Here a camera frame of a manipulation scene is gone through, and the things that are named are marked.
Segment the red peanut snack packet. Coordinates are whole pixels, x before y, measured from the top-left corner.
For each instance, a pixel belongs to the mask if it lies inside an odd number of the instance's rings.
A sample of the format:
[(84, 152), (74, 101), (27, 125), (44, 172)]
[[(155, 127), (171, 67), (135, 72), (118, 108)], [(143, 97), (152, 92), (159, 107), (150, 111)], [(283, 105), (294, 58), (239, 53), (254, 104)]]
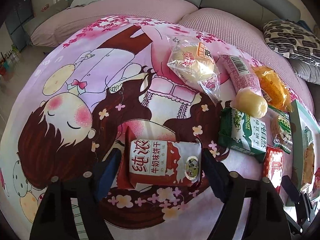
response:
[(312, 192), (315, 193), (319, 189), (320, 189), (320, 167), (317, 168), (317, 171), (315, 173), (315, 180), (314, 180)]

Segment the red white milk biscuit packet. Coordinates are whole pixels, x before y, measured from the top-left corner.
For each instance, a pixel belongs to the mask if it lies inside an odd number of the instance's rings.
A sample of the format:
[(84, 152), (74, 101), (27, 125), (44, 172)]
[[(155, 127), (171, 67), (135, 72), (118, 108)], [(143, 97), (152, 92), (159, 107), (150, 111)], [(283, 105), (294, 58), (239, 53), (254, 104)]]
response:
[(200, 142), (138, 139), (128, 127), (117, 187), (192, 186), (200, 180), (201, 152)]

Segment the green white biscuit packet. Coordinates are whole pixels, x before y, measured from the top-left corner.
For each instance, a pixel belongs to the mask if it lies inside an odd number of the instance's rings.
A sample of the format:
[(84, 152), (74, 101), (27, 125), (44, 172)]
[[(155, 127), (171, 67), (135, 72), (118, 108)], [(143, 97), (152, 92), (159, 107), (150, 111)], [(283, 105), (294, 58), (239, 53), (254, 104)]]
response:
[(267, 129), (263, 121), (232, 107), (220, 114), (218, 144), (252, 155), (262, 163), (267, 150)]

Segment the small red square packet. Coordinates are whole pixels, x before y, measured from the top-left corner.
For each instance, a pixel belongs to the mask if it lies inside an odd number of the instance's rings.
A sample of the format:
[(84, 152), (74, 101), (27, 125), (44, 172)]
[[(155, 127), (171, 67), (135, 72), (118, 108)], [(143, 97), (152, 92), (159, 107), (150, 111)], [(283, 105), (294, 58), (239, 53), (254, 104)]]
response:
[(283, 161), (283, 150), (267, 145), (263, 162), (263, 177), (267, 177), (270, 180), (278, 194), (280, 194), (281, 179), (283, 175)]

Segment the small green clear snack packet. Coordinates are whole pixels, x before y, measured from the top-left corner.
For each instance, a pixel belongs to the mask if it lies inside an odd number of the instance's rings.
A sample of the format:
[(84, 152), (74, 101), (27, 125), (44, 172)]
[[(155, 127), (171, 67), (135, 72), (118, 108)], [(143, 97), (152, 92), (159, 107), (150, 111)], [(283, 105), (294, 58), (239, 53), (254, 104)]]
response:
[(293, 149), (290, 117), (287, 112), (268, 106), (271, 111), (271, 134), (275, 147), (282, 149), (285, 153), (291, 154)]

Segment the pale yellow jelly cup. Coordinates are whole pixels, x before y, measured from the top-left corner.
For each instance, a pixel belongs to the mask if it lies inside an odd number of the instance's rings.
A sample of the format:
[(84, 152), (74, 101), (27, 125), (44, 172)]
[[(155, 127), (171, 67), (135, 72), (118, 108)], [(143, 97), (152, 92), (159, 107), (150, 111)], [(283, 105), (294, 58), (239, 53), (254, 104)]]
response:
[(268, 110), (267, 101), (263, 96), (255, 94), (249, 87), (240, 89), (231, 106), (254, 118), (262, 118)]

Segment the yellow soft bread packet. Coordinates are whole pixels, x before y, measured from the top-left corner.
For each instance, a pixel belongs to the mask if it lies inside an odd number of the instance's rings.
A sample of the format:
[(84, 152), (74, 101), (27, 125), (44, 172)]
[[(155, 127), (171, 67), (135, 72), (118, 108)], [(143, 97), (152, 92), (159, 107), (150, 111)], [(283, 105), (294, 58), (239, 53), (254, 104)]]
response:
[(261, 92), (267, 103), (278, 110), (291, 112), (289, 90), (278, 74), (267, 66), (253, 67), (253, 71), (259, 79)]

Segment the pink barcode snack packet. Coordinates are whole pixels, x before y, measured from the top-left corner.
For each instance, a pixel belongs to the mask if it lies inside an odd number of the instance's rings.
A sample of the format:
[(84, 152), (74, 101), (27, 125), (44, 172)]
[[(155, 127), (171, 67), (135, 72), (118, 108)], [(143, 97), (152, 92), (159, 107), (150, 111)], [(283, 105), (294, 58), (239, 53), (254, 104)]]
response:
[(249, 88), (254, 94), (263, 96), (259, 79), (245, 58), (221, 54), (218, 63), (226, 69), (236, 92)]

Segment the clear round bread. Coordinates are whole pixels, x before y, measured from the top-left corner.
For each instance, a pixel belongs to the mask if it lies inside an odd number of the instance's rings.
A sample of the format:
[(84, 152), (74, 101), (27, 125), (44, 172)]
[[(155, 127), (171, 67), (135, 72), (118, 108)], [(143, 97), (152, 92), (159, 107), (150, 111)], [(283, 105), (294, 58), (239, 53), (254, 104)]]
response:
[(198, 38), (168, 35), (171, 46), (167, 66), (189, 87), (220, 101), (220, 72), (210, 50)]

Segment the white tray with teal rim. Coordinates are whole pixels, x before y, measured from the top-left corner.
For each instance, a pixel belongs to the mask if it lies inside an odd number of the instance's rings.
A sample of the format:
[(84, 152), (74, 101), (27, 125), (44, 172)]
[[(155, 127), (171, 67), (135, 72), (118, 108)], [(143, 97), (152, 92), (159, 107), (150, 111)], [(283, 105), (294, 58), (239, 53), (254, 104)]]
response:
[(306, 193), (310, 200), (319, 197), (316, 172), (319, 169), (319, 124), (311, 112), (298, 100), (291, 102), (289, 113), (292, 132), (292, 173), (295, 187)]

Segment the pink cartoon girl tablecloth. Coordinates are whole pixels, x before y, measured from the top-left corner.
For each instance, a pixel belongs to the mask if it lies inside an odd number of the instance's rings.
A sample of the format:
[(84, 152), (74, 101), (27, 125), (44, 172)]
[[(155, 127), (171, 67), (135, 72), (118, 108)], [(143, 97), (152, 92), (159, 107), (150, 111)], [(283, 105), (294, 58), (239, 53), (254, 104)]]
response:
[(287, 60), (241, 22), (230, 31), (248, 42), (238, 49), (214, 35), (148, 18), (108, 16), (57, 47), (19, 94), (1, 141), (1, 211), (20, 239), (28, 239), (52, 176), (75, 178), (123, 149), (124, 133), (195, 141), (248, 178), (260, 166), (217, 144), (221, 105), (188, 88), (167, 66), (167, 34), (198, 37), (209, 50), (243, 56), (274, 69), (302, 94)]

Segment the grey pillow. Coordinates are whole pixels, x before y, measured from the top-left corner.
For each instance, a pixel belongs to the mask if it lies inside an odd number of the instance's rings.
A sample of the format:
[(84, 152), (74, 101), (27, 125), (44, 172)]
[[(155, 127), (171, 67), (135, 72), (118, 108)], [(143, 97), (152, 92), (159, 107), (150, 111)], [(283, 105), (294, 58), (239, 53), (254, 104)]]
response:
[(309, 83), (320, 85), (320, 68), (318, 66), (295, 59), (289, 59), (289, 63), (298, 77)]

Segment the pink checked sofa cover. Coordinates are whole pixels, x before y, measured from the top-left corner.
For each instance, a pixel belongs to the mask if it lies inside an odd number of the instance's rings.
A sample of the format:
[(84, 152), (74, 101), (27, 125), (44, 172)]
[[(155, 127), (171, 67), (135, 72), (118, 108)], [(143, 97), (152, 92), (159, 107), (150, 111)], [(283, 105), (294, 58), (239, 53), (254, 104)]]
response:
[(141, 16), (208, 32), (275, 70), (291, 88), (300, 90), (304, 84), (289, 62), (268, 48), (258, 28), (231, 13), (198, 9), (184, 0), (100, 0), (65, 9), (40, 24), (31, 34), (31, 41), (36, 46), (56, 47), (76, 31), (107, 15)]

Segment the black white patterned pillow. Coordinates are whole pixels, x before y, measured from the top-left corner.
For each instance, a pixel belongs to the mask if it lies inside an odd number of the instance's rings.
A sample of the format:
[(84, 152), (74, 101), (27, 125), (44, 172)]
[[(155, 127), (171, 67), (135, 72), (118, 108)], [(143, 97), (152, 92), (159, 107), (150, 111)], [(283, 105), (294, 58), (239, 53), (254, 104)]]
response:
[(263, 25), (265, 43), (272, 51), (287, 59), (319, 66), (319, 39), (296, 23), (272, 20)]

